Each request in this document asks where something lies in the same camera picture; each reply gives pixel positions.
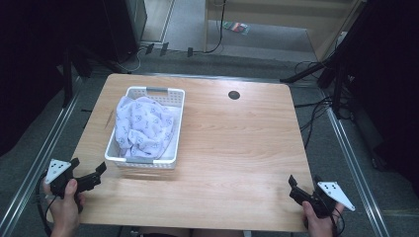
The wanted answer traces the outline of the white plastic basket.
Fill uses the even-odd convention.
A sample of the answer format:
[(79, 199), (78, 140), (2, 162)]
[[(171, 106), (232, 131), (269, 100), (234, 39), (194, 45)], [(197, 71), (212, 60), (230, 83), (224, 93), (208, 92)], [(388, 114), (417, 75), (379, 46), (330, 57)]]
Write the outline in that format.
[(115, 140), (115, 127), (105, 151), (105, 158), (119, 167), (148, 168), (148, 169), (174, 169), (177, 162), (177, 152), (182, 126), (182, 117), (185, 101), (185, 91), (173, 88), (138, 87), (131, 86), (126, 90), (125, 96), (132, 99), (147, 97), (167, 108), (175, 117), (174, 134), (166, 151), (159, 159), (151, 158), (123, 158), (120, 148)]

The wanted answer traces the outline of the person's left hand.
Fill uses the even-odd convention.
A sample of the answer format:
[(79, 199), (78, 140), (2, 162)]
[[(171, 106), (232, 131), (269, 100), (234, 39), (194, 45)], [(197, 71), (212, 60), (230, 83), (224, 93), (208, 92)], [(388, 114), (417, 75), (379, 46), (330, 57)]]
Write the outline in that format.
[(84, 205), (85, 196), (77, 194), (77, 188), (77, 181), (70, 179), (65, 187), (64, 198), (51, 203), (49, 209), (53, 217), (53, 228), (78, 228), (80, 223), (79, 209), (74, 197), (78, 197), (80, 204)]

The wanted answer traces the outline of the metal floor rail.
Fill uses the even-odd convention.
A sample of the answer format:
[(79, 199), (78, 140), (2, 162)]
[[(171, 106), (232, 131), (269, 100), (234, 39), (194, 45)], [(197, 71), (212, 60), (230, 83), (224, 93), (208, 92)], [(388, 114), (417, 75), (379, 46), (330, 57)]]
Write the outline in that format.
[(377, 205), (377, 201), (357, 160), (357, 156), (349, 141), (343, 124), (336, 116), (336, 108), (338, 105), (338, 102), (332, 102), (327, 113), (362, 201), (364, 211), (366, 212), (376, 237), (390, 237), (380, 208)]
[(23, 175), (22, 183), (19, 185), (19, 188), (1, 218), (0, 237), (10, 237), (26, 205), (33, 200), (37, 200), (37, 197), (33, 196), (33, 192), (38, 189), (37, 181), (49, 164), (50, 154), (72, 114), (84, 80), (78, 76), (73, 80), (73, 83), (74, 85), (71, 89), (74, 95), (70, 97), (68, 104), (60, 109), (47, 137), (42, 141), (42, 146), (37, 156), (32, 161), (28, 171)]

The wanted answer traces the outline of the black upright post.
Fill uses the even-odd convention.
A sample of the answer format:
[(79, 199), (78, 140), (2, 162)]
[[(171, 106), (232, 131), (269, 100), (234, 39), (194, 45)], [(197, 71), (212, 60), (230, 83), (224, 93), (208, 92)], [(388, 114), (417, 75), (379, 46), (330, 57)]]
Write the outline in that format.
[(63, 77), (64, 77), (64, 100), (63, 100), (63, 107), (66, 108), (73, 95), (72, 91), (72, 73), (71, 73), (71, 61), (70, 61), (70, 53), (69, 49), (66, 49), (63, 53)]

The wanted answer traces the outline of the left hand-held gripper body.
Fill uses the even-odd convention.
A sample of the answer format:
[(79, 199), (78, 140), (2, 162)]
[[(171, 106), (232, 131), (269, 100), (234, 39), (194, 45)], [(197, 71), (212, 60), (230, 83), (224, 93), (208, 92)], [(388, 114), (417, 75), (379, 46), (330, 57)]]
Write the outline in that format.
[[(50, 191), (54, 196), (64, 198), (64, 191), (68, 181), (70, 179), (74, 179), (73, 170), (74, 169), (71, 168), (70, 161), (66, 162), (56, 159), (52, 159), (50, 161), (44, 182), (50, 186)], [(96, 186), (100, 185), (101, 176), (96, 175), (94, 171), (91, 174), (76, 178), (78, 183), (77, 194), (91, 191)], [(79, 198), (74, 198), (78, 205), (79, 211), (82, 211), (83, 206), (80, 204)]]

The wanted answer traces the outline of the white patterned cloth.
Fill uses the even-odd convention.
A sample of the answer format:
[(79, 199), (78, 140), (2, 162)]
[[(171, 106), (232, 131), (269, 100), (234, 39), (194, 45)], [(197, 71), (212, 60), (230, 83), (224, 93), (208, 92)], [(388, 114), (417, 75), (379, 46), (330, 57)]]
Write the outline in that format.
[(123, 96), (117, 105), (115, 140), (123, 158), (159, 159), (174, 134), (174, 115), (147, 97)]

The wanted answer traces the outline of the black cabinet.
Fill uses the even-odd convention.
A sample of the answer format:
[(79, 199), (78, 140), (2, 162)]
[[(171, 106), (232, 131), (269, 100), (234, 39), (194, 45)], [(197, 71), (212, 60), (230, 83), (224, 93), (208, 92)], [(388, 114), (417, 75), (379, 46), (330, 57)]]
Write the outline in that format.
[(144, 0), (102, 0), (113, 60), (125, 62), (138, 52), (147, 21)]

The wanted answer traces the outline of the black metal stand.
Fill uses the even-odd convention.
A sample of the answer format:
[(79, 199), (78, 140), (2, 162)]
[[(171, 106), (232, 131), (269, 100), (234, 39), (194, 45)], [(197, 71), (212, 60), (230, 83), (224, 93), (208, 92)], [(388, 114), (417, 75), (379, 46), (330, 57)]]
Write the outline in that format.
[(335, 79), (334, 94), (332, 96), (332, 111), (337, 117), (339, 117), (343, 81), (348, 76), (348, 59), (350, 54), (355, 50), (356, 44), (361, 39), (361, 34), (364, 30), (366, 21), (374, 9), (375, 2), (376, 0), (367, 0), (365, 7), (361, 10), (360, 15), (349, 29), (349, 32), (331, 55), (323, 61), (318, 62), (314, 66), (309, 67), (292, 77), (281, 79), (281, 82), (289, 84), (294, 83), (322, 69), (317, 85), (319, 88), (326, 88), (332, 83), (332, 80)]

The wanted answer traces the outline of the black curtain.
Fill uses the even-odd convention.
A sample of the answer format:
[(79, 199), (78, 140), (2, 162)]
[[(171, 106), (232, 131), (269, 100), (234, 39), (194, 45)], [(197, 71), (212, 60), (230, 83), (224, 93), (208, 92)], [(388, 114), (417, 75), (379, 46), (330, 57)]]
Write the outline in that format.
[(64, 86), (57, 67), (87, 64), (81, 35), (94, 0), (0, 0), (0, 156)]
[(419, 0), (369, 0), (354, 28), (349, 89), (378, 133), (373, 152), (419, 197)]

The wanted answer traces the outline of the colourful packet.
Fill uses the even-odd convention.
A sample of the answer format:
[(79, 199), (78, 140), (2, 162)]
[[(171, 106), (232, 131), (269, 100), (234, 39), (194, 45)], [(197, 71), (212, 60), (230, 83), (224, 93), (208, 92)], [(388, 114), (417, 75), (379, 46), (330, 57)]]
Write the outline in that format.
[(250, 27), (243, 23), (237, 23), (237, 22), (224, 22), (222, 26), (229, 31), (242, 34), (246, 36), (250, 30)]

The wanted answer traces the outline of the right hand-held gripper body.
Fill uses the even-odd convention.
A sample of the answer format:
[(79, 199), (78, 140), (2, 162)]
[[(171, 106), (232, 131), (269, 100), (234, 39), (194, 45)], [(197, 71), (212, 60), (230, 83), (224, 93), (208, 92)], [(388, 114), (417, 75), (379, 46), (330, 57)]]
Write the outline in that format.
[(291, 188), (290, 197), (299, 205), (302, 205), (304, 201), (308, 201), (319, 218), (329, 217), (337, 202), (342, 203), (351, 211), (356, 210), (336, 182), (318, 183), (311, 195), (299, 187)]

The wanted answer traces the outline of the light wooden shelf frame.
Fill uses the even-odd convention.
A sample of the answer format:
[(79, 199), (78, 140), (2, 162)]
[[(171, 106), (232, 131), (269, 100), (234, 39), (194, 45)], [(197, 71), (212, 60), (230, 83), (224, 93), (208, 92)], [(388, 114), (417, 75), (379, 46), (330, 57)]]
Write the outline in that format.
[(224, 20), (306, 29), (318, 60), (326, 58), (339, 35), (358, 18), (364, 0), (205, 0), (204, 47), (207, 47), (209, 20)]

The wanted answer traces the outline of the person's right hand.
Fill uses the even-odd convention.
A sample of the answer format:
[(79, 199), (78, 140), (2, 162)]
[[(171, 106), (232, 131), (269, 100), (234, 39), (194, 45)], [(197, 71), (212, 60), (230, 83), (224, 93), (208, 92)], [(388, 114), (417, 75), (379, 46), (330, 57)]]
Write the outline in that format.
[(345, 206), (337, 202), (331, 217), (318, 218), (311, 204), (308, 201), (302, 203), (303, 219), (307, 221), (307, 230), (332, 232), (336, 229), (338, 220)]

